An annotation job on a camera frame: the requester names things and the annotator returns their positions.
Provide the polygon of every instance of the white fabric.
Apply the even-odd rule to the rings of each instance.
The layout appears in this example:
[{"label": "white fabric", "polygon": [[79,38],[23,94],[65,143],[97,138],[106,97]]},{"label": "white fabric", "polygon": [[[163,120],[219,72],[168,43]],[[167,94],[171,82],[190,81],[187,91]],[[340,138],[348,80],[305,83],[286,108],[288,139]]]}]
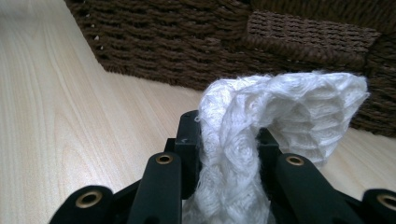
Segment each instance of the white fabric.
[{"label": "white fabric", "polygon": [[267,127],[283,152],[323,164],[361,103],[364,77],[298,73],[222,79],[199,107],[203,169],[183,223],[266,223],[256,135]]}]

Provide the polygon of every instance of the brown wicker basket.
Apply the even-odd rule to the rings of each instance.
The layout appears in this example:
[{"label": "brown wicker basket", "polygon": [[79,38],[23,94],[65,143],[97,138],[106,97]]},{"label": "brown wicker basket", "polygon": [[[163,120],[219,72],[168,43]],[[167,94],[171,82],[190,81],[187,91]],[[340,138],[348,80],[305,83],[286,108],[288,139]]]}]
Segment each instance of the brown wicker basket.
[{"label": "brown wicker basket", "polygon": [[396,137],[394,0],[65,0],[110,72],[203,90],[222,77],[366,76],[351,126]]}]

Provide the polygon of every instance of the wood grain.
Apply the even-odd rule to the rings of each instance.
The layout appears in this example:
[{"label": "wood grain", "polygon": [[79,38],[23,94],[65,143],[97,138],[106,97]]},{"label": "wood grain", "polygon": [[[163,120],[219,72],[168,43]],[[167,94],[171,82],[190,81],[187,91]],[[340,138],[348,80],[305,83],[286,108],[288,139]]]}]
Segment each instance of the wood grain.
[{"label": "wood grain", "polygon": [[[86,185],[118,191],[201,92],[110,74],[62,0],[0,1],[0,223],[48,222]],[[396,140],[349,130],[322,173],[359,198],[396,190]]]}]

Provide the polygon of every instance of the screw hole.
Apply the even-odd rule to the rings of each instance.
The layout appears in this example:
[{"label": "screw hole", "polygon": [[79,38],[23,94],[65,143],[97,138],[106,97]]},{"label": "screw hole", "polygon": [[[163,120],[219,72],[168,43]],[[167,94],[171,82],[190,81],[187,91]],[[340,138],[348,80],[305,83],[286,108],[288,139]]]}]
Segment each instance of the screw hole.
[{"label": "screw hole", "polygon": [[298,166],[304,165],[304,161],[296,156],[289,156],[286,158],[286,161],[291,165],[298,165]]},{"label": "screw hole", "polygon": [[79,196],[76,200],[76,206],[79,208],[89,208],[102,200],[103,194],[99,190],[92,190]]},{"label": "screw hole", "polygon": [[157,157],[155,160],[159,164],[168,164],[168,163],[172,162],[173,157],[169,156],[169,155],[161,155],[161,156]]},{"label": "screw hole", "polygon": [[376,196],[376,198],[382,205],[386,206],[388,209],[396,211],[396,197],[388,194],[380,194]]}]

